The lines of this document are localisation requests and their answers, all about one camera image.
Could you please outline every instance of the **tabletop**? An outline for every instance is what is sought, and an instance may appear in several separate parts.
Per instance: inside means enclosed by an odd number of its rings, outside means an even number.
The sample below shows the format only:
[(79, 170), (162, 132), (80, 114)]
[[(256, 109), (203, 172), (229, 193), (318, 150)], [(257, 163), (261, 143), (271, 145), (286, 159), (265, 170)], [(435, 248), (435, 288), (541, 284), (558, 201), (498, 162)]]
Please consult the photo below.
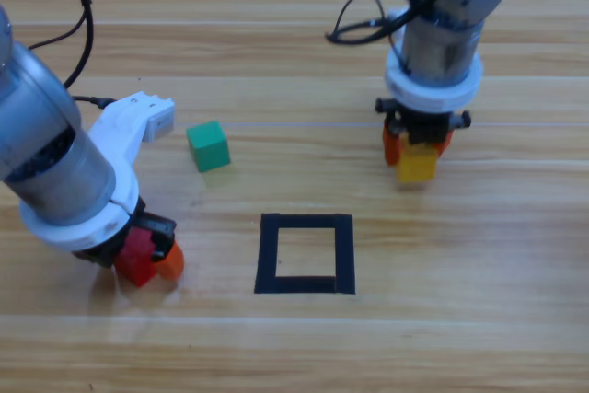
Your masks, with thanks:
[[(27, 44), (78, 0), (0, 0)], [(388, 168), (385, 42), (329, 45), (345, 0), (93, 0), (73, 94), (172, 98), (135, 170), (186, 269), (141, 289), (51, 249), (0, 189), (0, 391), (589, 391), (589, 0), (504, 0), (474, 124), (437, 178)], [(383, 0), (386, 7), (404, 0)], [(346, 20), (374, 17), (359, 1)], [(61, 78), (84, 32), (37, 50)], [(81, 104), (85, 126), (98, 111)], [(219, 121), (200, 174), (186, 129)], [(351, 214), (355, 295), (256, 295), (262, 214)], [(281, 230), (277, 273), (333, 275), (332, 230)]]

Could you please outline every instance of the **yellow cube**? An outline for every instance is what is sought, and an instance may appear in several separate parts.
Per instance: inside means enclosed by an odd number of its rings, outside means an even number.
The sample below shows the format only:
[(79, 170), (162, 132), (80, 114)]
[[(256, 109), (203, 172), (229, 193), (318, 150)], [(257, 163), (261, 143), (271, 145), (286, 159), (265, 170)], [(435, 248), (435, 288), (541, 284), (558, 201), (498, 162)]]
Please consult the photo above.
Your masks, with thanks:
[(439, 152), (430, 144), (410, 144), (408, 136), (401, 135), (400, 157), (397, 164), (399, 183), (419, 183), (435, 178)]

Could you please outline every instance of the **block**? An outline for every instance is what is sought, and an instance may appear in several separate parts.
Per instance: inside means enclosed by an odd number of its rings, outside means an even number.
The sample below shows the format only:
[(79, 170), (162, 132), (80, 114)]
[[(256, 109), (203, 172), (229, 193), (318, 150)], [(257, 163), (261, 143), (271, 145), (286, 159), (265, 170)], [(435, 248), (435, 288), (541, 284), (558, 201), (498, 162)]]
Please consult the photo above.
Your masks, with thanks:
[(227, 137), (218, 121), (198, 124), (186, 131), (197, 168), (201, 172), (231, 163)]
[(151, 241), (151, 232), (133, 227), (114, 261), (117, 274), (137, 287), (145, 285), (156, 276), (156, 268), (151, 262), (151, 254), (155, 248)]
[(439, 150), (431, 144), (410, 144), (408, 136), (400, 136), (400, 155), (397, 163), (399, 183), (419, 183), (435, 178)]

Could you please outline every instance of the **white plastic bracket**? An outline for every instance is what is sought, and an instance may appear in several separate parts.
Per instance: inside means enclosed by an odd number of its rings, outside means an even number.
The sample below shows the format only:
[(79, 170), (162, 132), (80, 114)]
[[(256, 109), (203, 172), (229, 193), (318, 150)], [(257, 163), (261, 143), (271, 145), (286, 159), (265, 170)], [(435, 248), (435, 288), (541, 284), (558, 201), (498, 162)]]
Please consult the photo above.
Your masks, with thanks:
[(139, 200), (133, 162), (141, 142), (151, 143), (173, 129), (174, 108), (171, 99), (139, 92), (104, 109), (88, 135), (115, 172), (110, 202), (84, 223), (68, 226), (47, 223), (22, 202), (20, 213), (29, 230), (44, 242), (69, 252), (91, 249), (120, 232)]

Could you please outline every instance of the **metal cylinder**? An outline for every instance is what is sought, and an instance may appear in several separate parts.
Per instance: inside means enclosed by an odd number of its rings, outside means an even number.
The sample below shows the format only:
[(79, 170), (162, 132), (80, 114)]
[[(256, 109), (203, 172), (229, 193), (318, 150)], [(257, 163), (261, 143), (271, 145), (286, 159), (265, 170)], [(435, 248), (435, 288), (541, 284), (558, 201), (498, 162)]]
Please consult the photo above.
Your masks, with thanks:
[(24, 171), (6, 180), (23, 202), (54, 225), (75, 225), (98, 214), (116, 184), (112, 166), (87, 134), (81, 129), (68, 131), (55, 143), (69, 143), (70, 147), (54, 165), (42, 173)]
[(468, 75), (483, 23), (461, 30), (417, 17), (403, 37), (403, 62), (411, 78), (429, 87), (457, 85)]

